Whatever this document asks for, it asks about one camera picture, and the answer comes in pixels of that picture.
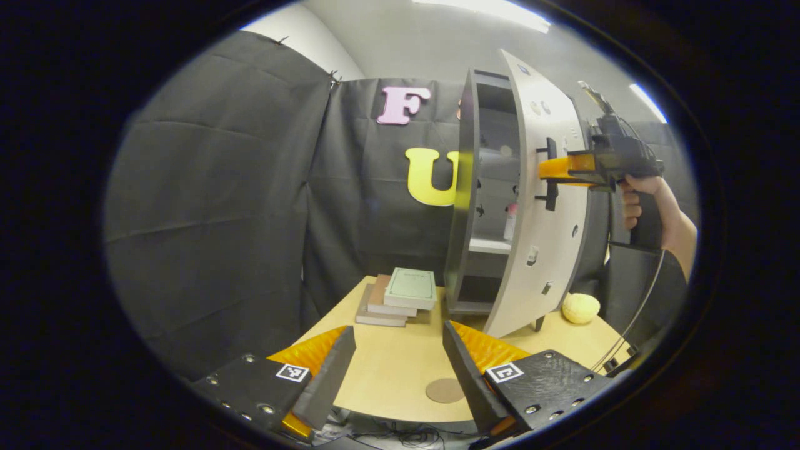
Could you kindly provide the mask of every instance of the yellow letter u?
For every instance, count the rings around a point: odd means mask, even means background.
[[[453,162],[453,184],[447,191],[440,191],[433,185],[434,161],[439,159],[439,152],[430,148],[415,147],[406,150],[409,159],[408,191],[418,202],[436,207],[448,207],[455,203],[455,186],[458,176],[458,152],[447,153]]]

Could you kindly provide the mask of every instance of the round sponge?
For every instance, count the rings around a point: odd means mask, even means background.
[[[589,323],[600,312],[600,302],[591,295],[568,294],[561,311],[572,323]]]

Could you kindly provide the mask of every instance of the cabinet door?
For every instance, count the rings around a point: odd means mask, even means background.
[[[585,143],[570,98],[533,67],[501,52],[517,104],[522,170],[514,245],[483,330],[493,337],[525,327],[558,307],[578,265],[589,195],[585,187],[558,186],[555,211],[535,199],[547,192],[547,183],[538,178],[538,164],[547,153],[537,149],[546,148],[551,138],[560,158],[567,151],[584,150]]]

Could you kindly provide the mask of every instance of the ceiling light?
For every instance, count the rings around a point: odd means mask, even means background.
[[[547,33],[550,23],[542,16],[532,13],[522,6],[507,0],[413,0],[414,3],[429,5],[456,6],[476,13],[493,15],[527,26],[541,33]]]
[[[648,108],[650,108],[651,111],[653,111],[653,114],[658,117],[658,120],[660,120],[661,123],[666,123],[664,114],[662,114],[661,110],[658,109],[658,106],[655,106],[655,102],[653,102],[650,96],[647,95],[638,84],[630,85],[630,89],[647,105]]]

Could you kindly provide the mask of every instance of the black curtain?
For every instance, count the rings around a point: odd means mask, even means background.
[[[425,87],[431,96],[406,125],[379,124],[385,86]],[[390,275],[395,267],[433,271],[443,285],[453,208],[424,205],[411,196],[406,150],[439,151],[432,184],[450,187],[453,165],[446,154],[458,149],[462,91],[463,84],[400,78],[334,87],[307,191],[304,287],[320,316],[364,275]]]
[[[286,46],[239,31],[132,118],[110,176],[105,245],[141,337],[196,380],[296,340],[306,176],[330,93]]]

